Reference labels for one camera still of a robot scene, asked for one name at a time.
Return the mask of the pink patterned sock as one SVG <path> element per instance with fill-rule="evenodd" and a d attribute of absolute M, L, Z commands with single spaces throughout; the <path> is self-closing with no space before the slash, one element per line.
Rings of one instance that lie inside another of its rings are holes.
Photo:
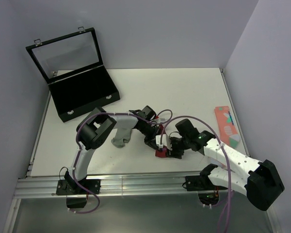
<path fill-rule="evenodd" d="M 228 106 L 218 106 L 214 109 L 219 127 L 220 140 L 232 148 L 236 148 L 241 140 L 235 127 Z"/>

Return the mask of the grey-green ankle sock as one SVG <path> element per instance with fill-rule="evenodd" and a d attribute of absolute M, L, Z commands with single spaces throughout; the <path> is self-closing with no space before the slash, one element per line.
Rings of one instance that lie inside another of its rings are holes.
<path fill-rule="evenodd" d="M 131 132 L 132 129 L 127 129 L 127 128 L 121 128 L 117 129 L 115 136 L 111 140 L 111 143 L 116 147 L 116 148 L 123 148 L 131 138 Z"/>

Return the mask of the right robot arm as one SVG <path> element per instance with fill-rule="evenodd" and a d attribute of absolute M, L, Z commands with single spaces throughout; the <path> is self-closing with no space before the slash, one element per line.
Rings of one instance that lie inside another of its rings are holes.
<path fill-rule="evenodd" d="M 185 178 L 187 191 L 227 189 L 247 197 L 251 204 L 266 211 L 285 190 L 273 162 L 244 155 L 223 143 L 213 129 L 199 132 L 190 119 L 176 124 L 179 137 L 164 135 L 157 145 L 168 148 L 170 157 L 181 158 L 186 150 L 209 158 L 198 175 Z"/>

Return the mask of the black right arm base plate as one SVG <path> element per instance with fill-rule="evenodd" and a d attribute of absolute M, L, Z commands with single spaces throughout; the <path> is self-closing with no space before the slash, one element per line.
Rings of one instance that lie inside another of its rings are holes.
<path fill-rule="evenodd" d="M 184 185 L 187 191 L 227 190 L 226 187 L 214 185 L 208 177 L 201 175 L 185 176 Z"/>

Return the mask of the maroon sock with orange cuff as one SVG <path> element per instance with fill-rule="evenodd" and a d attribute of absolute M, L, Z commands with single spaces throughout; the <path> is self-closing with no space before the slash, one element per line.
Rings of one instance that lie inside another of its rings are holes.
<path fill-rule="evenodd" d="M 159 125 L 157 130 L 156 130 L 156 135 L 159 135 L 159 134 L 162 135 L 164 133 L 166 134 L 166 131 L 165 131 L 163 125 Z M 160 150 L 157 150 L 157 148 L 156 148 L 156 150 L 155 150 L 155 156 L 156 157 L 158 157 L 158 158 L 167 158 L 167 155 L 168 155 L 168 149 L 167 148 L 163 148 L 163 149 L 160 149 Z"/>

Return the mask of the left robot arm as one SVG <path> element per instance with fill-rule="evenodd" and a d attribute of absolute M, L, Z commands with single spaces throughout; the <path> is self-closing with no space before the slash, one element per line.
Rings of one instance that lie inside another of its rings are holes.
<path fill-rule="evenodd" d="M 154 121 L 155 111 L 146 106 L 143 110 L 128 111 L 126 113 L 107 113 L 103 108 L 95 108 L 77 127 L 76 142 L 79 151 L 73 162 L 71 179 L 67 188 L 74 194 L 81 193 L 85 188 L 84 179 L 92 156 L 96 149 L 103 145 L 112 130 L 137 129 L 145 136 L 144 143 L 154 150 L 160 148 L 156 145 L 156 135 L 161 127 Z"/>

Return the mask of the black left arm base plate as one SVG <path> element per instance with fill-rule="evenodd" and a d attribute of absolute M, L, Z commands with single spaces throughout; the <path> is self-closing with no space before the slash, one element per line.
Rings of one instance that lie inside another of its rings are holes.
<path fill-rule="evenodd" d="M 100 192 L 100 179 L 86 179 L 82 180 L 81 185 L 90 190 L 94 194 L 99 194 Z M 66 180 L 59 180 L 56 188 L 57 196 L 66 196 L 66 195 L 85 195 L 89 194 L 88 191 L 82 189 L 77 184 L 71 187 Z"/>

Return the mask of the aluminium frame rail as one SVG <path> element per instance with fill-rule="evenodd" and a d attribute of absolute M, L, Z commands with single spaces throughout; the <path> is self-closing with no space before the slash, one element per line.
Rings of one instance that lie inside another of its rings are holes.
<path fill-rule="evenodd" d="M 187 194 L 182 187 L 186 176 L 199 172 L 90 175 L 100 179 L 99 197 Z M 57 198 L 58 177 L 27 177 L 16 184 L 14 199 Z"/>

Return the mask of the black display case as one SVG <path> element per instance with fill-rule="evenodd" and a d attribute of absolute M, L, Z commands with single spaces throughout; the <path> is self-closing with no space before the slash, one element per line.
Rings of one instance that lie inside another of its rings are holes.
<path fill-rule="evenodd" d="M 57 114 L 67 122 L 120 100 L 100 52 L 94 28 L 41 41 L 26 47 L 46 81 Z"/>

